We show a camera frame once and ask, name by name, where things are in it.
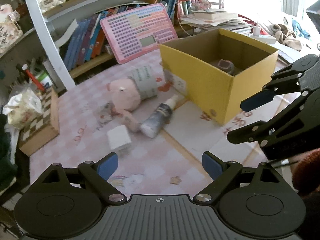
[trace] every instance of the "wooden box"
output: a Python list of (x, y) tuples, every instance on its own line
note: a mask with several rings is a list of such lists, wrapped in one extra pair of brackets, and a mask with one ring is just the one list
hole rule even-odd
[(57, 93), (52, 88), (47, 89), (41, 104), (43, 114), (20, 132), (19, 149), (27, 156), (60, 134)]

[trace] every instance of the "open box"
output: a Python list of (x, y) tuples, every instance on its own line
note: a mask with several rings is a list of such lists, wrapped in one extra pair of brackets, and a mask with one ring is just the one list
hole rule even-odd
[[(166, 78), (221, 125), (241, 111), (242, 100), (271, 80), (278, 57), (272, 46), (224, 29), (169, 41), (159, 48)], [(219, 59), (233, 62), (236, 75), (211, 65)]]

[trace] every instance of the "white small box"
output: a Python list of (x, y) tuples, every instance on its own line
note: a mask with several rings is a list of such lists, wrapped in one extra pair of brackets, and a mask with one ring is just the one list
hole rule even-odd
[(107, 132), (110, 150), (117, 152), (131, 145), (131, 138), (125, 125), (117, 126)]
[(276, 38), (271, 35), (262, 35), (260, 36), (254, 36), (252, 33), (250, 34), (250, 37), (253, 39), (256, 39), (258, 41), (262, 41), (264, 43), (269, 43), (269, 44), (275, 44), (276, 43)]

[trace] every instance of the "brown plush toy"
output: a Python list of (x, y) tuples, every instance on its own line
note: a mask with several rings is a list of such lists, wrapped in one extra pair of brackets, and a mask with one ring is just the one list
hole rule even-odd
[(320, 149), (307, 153), (292, 173), (292, 184), (306, 205), (306, 218), (298, 232), (303, 240), (320, 239)]

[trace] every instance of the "pink electronic keyboard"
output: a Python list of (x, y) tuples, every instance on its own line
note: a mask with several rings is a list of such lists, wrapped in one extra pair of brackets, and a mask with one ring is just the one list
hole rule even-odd
[(120, 64), (178, 38), (162, 3), (111, 15), (100, 24)]

